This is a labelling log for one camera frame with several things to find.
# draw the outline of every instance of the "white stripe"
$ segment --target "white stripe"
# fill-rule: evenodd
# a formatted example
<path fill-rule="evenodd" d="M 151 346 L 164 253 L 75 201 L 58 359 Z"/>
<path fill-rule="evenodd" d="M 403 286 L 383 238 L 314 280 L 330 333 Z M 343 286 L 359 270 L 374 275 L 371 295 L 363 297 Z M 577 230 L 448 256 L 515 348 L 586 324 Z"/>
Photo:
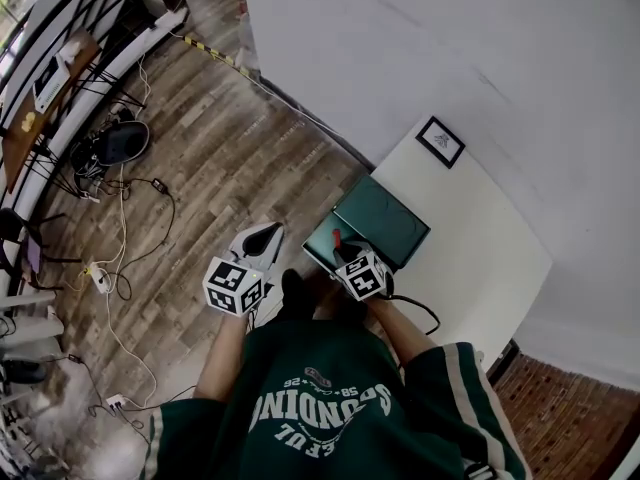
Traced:
<path fill-rule="evenodd" d="M 154 410 L 151 417 L 153 418 L 154 433 L 153 441 L 149 445 L 149 458 L 144 463 L 144 480 L 152 480 L 158 472 L 158 451 L 160 450 L 160 439 L 164 430 L 162 410 L 160 408 Z"/>
<path fill-rule="evenodd" d="M 491 387 L 491 384 L 489 384 L 489 379 L 487 379 L 487 376 L 484 374 L 484 370 L 482 370 L 482 366 L 480 365 L 480 361 L 478 360 L 477 356 L 476 369 L 478 370 L 478 376 L 480 377 L 480 384 L 482 385 L 482 389 L 484 389 L 485 393 L 487 394 L 489 404 L 491 405 L 491 410 L 498 420 L 500 428 L 502 429 L 502 433 L 507 439 L 509 446 L 511 446 L 515 454 L 518 456 L 518 459 L 520 459 L 520 462 L 522 462 L 522 466 L 524 467 L 525 472 L 525 479 L 531 480 L 533 478 L 533 475 L 531 474 L 531 470 L 529 469 L 527 461 L 524 459 L 524 455 L 522 454 L 522 450 L 520 450 L 520 446 L 518 446 L 518 441 L 516 441 L 516 436 L 513 434 L 511 423 L 509 423 L 509 420 L 507 419 L 507 416 L 502 409 L 500 400 L 498 400 L 498 395 L 496 395 L 495 391 Z"/>
<path fill-rule="evenodd" d="M 487 456 L 489 458 L 489 464 L 497 470 L 496 472 L 500 477 L 513 480 L 511 474 L 505 471 L 504 450 L 502 448 L 502 444 L 480 426 L 478 417 L 473 410 L 473 406 L 469 400 L 469 393 L 467 393 L 467 388 L 462 380 L 458 347 L 455 343 L 451 343 L 443 346 L 442 349 L 444 351 L 445 363 L 447 365 L 449 383 L 451 384 L 453 397 L 462 421 L 466 425 L 480 432 L 480 434 L 485 438 L 485 441 L 487 442 Z"/>

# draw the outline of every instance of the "white table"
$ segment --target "white table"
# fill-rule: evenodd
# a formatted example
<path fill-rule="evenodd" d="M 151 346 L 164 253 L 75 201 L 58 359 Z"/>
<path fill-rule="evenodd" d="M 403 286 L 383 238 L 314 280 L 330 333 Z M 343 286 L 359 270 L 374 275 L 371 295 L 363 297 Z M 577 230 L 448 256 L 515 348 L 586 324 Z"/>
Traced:
<path fill-rule="evenodd" d="M 435 311 L 438 343 L 469 341 L 488 370 L 533 304 L 551 258 L 489 175 L 464 151 L 451 170 L 415 136 L 421 119 L 373 172 L 373 178 L 431 232 L 395 278 L 395 292 Z M 422 330 L 433 320 L 396 302 Z"/>

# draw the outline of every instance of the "brown brick floor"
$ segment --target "brown brick floor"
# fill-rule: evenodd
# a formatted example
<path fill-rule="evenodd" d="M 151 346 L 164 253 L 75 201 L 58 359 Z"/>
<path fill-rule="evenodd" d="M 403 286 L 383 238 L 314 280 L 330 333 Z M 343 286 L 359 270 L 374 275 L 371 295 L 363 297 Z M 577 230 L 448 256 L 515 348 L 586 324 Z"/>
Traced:
<path fill-rule="evenodd" d="M 536 479 L 599 477 L 607 458 L 625 446 L 627 426 L 638 424 L 640 393 L 522 354 L 495 390 Z"/>

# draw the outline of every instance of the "black chair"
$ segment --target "black chair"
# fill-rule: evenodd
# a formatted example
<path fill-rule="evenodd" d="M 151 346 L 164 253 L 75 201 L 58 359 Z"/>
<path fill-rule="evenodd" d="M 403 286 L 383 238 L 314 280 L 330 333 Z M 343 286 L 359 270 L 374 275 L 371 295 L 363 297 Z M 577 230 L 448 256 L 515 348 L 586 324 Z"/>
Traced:
<path fill-rule="evenodd" d="M 52 217 L 41 220 L 37 226 L 31 225 L 11 208 L 0 208 L 0 269 L 9 274 L 12 279 L 24 278 L 22 269 L 23 260 L 29 265 L 29 284 L 38 290 L 63 290 L 62 286 L 41 286 L 38 282 L 37 274 L 40 272 L 40 265 L 44 261 L 51 263 L 82 263 L 79 258 L 52 258 L 42 251 L 46 246 L 42 242 L 42 235 L 38 226 L 44 222 L 64 217 L 64 213 L 59 213 Z M 4 243 L 13 242 L 20 245 L 20 255 L 16 264 L 13 265 L 4 251 Z"/>

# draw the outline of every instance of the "wooden tabletop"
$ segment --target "wooden tabletop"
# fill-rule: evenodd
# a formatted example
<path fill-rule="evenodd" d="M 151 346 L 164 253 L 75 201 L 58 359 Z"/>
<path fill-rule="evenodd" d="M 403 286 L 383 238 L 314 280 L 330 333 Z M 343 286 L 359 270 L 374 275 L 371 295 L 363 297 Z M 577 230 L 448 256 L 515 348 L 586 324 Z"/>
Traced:
<path fill-rule="evenodd" d="M 29 157 L 29 153 L 34 144 L 40 137 L 45 125 L 49 122 L 52 114 L 60 106 L 65 95 L 78 81 L 82 73 L 89 67 L 91 61 L 100 52 L 100 46 L 96 40 L 84 29 L 76 30 L 67 41 L 69 44 L 74 41 L 80 41 L 81 49 L 76 55 L 73 63 L 68 67 L 69 80 L 64 84 L 60 92 L 51 102 L 51 105 L 43 114 L 35 109 L 35 101 L 33 91 L 30 89 L 20 106 L 13 116 L 11 123 L 7 128 L 7 135 L 2 139 L 2 156 L 4 164 L 4 173 L 7 178 L 7 189 L 10 193 L 16 186 L 22 167 Z M 22 130 L 22 122 L 26 119 L 27 114 L 33 112 L 35 120 L 28 132 Z"/>

